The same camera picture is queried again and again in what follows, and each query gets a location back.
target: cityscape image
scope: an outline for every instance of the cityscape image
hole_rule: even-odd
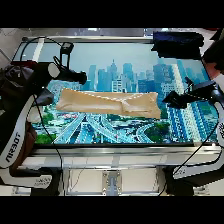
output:
[[[195,84],[208,81],[200,61],[159,58],[151,44],[76,43],[70,68],[85,71],[85,85],[53,80],[48,89],[54,102],[44,107],[44,124],[56,144],[189,143],[206,139],[218,115],[208,102],[194,102],[187,109],[167,107],[163,99],[172,91],[182,94],[185,77]],[[56,110],[61,90],[149,93],[157,92],[161,118],[93,114]],[[49,144],[41,123],[33,124],[36,143]],[[210,142],[216,142],[214,133]]]

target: tan cloth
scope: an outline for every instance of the tan cloth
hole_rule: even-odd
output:
[[[63,89],[57,110],[160,118],[158,93],[80,92]]]

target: logo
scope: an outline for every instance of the logo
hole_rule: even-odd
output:
[[[19,143],[19,138],[20,138],[20,135],[18,132],[16,132],[16,137],[14,138],[13,144],[9,150],[8,155],[6,156],[6,161],[8,163],[10,162],[10,159],[13,157],[13,153],[16,151],[17,145]]]
[[[224,139],[224,124],[221,123],[219,125],[219,131],[220,131],[220,135],[222,136],[222,138]]]

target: metal bracket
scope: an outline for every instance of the metal bracket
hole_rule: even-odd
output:
[[[103,171],[102,194],[104,196],[118,196],[122,192],[122,178],[120,171]]]

